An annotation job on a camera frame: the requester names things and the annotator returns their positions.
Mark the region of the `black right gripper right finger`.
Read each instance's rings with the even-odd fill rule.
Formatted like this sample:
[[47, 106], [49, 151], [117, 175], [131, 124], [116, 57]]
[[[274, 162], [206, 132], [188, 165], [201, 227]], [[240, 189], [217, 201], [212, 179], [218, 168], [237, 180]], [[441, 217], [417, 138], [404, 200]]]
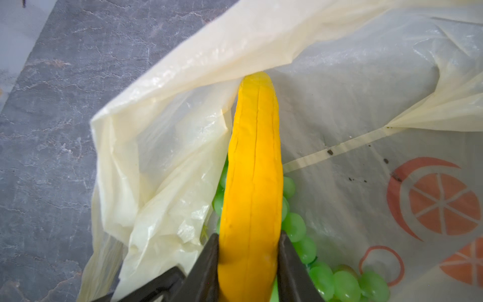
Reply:
[[277, 261], [279, 301], [324, 302], [285, 232], [280, 233]]

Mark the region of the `yellow toy banana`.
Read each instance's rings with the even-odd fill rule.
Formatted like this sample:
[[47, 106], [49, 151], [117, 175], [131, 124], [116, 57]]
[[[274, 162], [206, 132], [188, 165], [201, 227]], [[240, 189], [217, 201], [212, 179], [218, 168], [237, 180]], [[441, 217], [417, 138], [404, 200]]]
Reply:
[[283, 211], [279, 103], [268, 74], [240, 83], [221, 215], [220, 301], [269, 301]]

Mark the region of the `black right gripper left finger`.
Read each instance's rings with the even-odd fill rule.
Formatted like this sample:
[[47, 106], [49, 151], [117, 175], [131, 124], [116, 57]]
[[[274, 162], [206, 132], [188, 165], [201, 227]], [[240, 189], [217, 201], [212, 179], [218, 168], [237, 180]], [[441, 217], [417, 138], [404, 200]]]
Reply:
[[212, 234], [186, 276], [175, 266], [134, 290], [122, 301], [218, 301], [218, 234]]

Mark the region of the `cream printed plastic bag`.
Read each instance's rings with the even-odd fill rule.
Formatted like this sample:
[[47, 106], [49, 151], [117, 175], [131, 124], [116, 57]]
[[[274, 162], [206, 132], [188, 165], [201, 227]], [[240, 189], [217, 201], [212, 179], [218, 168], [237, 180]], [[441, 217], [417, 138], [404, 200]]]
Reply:
[[91, 120], [79, 301], [192, 269], [259, 71], [318, 259], [379, 273], [392, 301], [481, 301], [481, 1], [240, 1], [183, 42]]

